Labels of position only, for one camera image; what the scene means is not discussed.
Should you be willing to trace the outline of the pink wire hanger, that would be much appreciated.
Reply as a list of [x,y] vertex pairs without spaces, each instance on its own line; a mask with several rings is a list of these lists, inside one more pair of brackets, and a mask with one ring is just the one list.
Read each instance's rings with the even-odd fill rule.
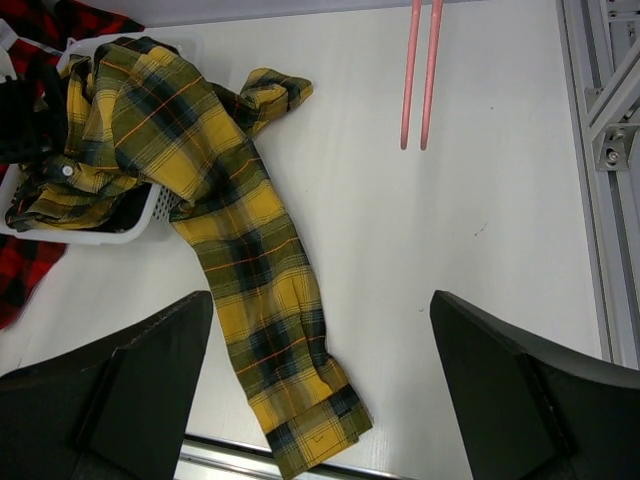
[[406,56],[406,69],[404,79],[404,93],[402,102],[402,116],[400,129],[400,148],[405,150],[409,139],[409,123],[411,116],[411,104],[413,94],[413,84],[415,75],[416,53],[418,45],[418,33],[420,25],[420,17],[422,10],[422,1],[413,0],[411,4],[411,16],[409,26],[409,36]]
[[430,31],[429,31],[429,45],[428,45],[428,55],[427,55],[427,68],[426,68],[426,81],[425,81],[425,91],[424,91],[424,104],[423,104],[421,136],[420,136],[420,148],[422,151],[425,151],[427,149],[428,139],[429,139],[443,6],[444,6],[443,0],[432,1]]

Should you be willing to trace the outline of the yellow plaid shirt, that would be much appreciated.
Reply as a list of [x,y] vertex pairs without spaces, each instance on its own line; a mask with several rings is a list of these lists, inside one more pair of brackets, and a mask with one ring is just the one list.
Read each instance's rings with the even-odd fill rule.
[[151,182],[178,199],[169,220],[206,276],[228,355],[281,475],[356,444],[368,412],[326,348],[319,287],[255,147],[300,106],[310,81],[269,68],[232,92],[173,47],[121,37],[72,59],[68,136],[22,182],[7,224],[87,230]]

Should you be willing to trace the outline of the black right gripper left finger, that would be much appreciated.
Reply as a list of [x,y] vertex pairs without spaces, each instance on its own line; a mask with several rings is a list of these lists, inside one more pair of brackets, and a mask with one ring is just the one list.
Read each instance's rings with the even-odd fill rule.
[[213,317],[193,292],[1,378],[4,479],[170,479]]

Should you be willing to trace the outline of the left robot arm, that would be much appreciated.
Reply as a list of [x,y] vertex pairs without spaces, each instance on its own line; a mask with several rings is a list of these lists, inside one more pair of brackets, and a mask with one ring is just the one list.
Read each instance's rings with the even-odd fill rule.
[[1,76],[1,163],[62,154],[68,135],[66,97],[57,69],[46,63],[27,79]]

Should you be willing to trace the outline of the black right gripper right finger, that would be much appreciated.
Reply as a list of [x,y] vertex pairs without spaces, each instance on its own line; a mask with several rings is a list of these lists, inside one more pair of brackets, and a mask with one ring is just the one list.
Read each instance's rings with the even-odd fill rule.
[[430,319],[476,479],[636,479],[639,373],[435,291]]

